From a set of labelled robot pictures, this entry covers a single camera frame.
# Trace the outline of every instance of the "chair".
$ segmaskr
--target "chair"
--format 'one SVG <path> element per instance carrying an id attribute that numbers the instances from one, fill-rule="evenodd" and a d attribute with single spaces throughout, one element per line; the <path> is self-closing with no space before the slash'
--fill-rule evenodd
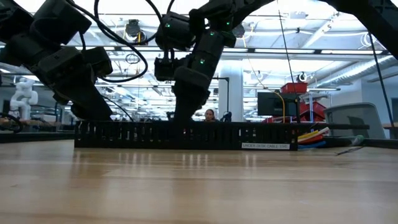
<path id="1" fill-rule="evenodd" d="M 385 139 L 384 129 L 382 127 L 376 106 L 371 103 L 353 103 L 348 105 L 332 106 L 325 109 L 325 119 L 327 123 L 335 124 L 367 124 L 369 130 L 331 130 L 332 136 L 357 136 L 362 135 L 365 138 Z"/>

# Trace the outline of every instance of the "wooden table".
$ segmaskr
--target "wooden table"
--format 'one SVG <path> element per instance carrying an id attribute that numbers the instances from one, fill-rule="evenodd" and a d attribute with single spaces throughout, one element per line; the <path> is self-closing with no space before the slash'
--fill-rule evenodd
<path id="1" fill-rule="evenodd" d="M 0 144 L 0 223 L 398 223 L 398 151 Z"/>
<path id="2" fill-rule="evenodd" d="M 398 122 L 394 123 L 395 129 L 398 129 Z M 383 124 L 384 129 L 388 129 L 390 131 L 390 139 L 397 139 L 394 137 L 394 129 L 391 127 L 391 124 Z"/>

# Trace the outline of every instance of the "white humanoid robot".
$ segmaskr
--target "white humanoid robot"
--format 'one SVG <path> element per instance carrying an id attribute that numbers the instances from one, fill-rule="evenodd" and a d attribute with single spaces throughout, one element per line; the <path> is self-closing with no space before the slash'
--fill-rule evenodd
<path id="1" fill-rule="evenodd" d="M 31 79 L 19 79 L 19 83 L 16 83 L 16 91 L 10 100 L 10 115 L 21 120 L 30 119 L 30 106 L 36 105 L 39 100 L 37 92 L 32 90 L 34 83 L 35 81 Z"/>

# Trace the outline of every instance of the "column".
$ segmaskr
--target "column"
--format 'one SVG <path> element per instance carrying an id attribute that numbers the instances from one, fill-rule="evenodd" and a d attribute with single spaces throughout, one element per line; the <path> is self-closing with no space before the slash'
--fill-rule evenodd
<path id="1" fill-rule="evenodd" d="M 243 63 L 241 60 L 224 60 L 221 62 L 220 78 L 229 78 L 228 83 L 225 80 L 218 80 L 218 117 L 222 118 L 227 112 L 232 112 L 233 122 L 243 121 Z"/>

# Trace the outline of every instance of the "red storage bin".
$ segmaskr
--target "red storage bin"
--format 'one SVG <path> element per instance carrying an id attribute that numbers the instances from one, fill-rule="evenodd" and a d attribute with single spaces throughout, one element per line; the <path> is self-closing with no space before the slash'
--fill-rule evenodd
<path id="1" fill-rule="evenodd" d="M 282 93 L 299 93 L 303 94 L 307 92 L 307 83 L 288 83 L 280 89 Z"/>

